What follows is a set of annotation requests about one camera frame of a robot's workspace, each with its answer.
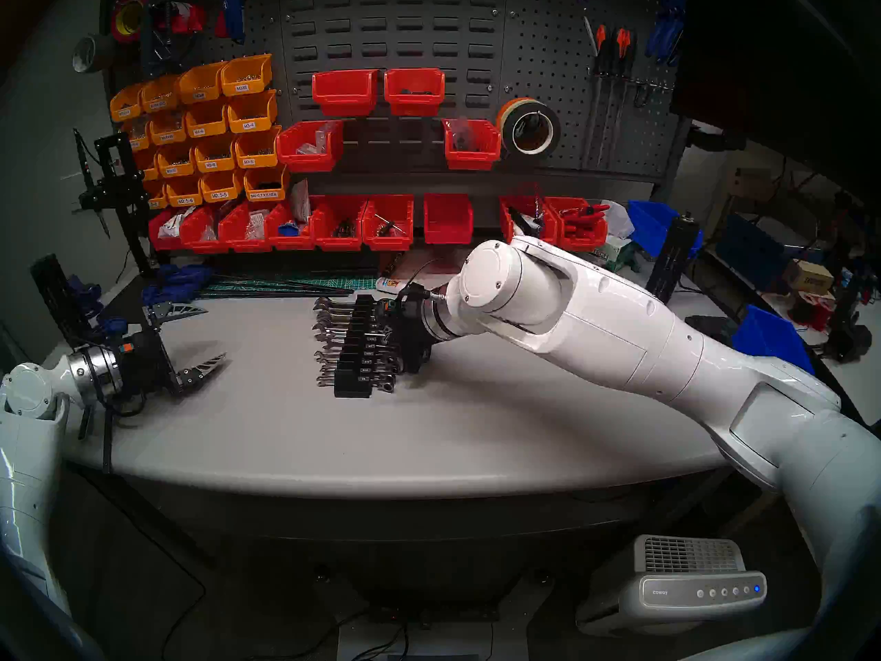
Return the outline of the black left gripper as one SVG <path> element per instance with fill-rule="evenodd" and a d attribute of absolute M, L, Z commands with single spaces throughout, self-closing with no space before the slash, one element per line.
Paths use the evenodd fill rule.
<path fill-rule="evenodd" d="M 208 310 L 180 302 L 143 306 L 149 326 L 205 315 Z M 134 397 L 168 390 L 178 395 L 201 390 L 226 362 L 226 353 L 175 371 L 158 328 L 146 328 L 114 340 L 114 356 L 121 376 L 120 397 Z"/>

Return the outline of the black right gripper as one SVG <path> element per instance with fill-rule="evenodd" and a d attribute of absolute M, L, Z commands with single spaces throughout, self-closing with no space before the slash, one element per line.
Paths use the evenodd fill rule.
<path fill-rule="evenodd" d="M 388 343 L 396 349 L 403 373 L 417 374 L 431 358 L 435 338 L 422 317 L 423 304 L 430 299 L 423 285 L 406 285 L 395 298 L 377 301 L 377 321 L 390 328 Z"/>

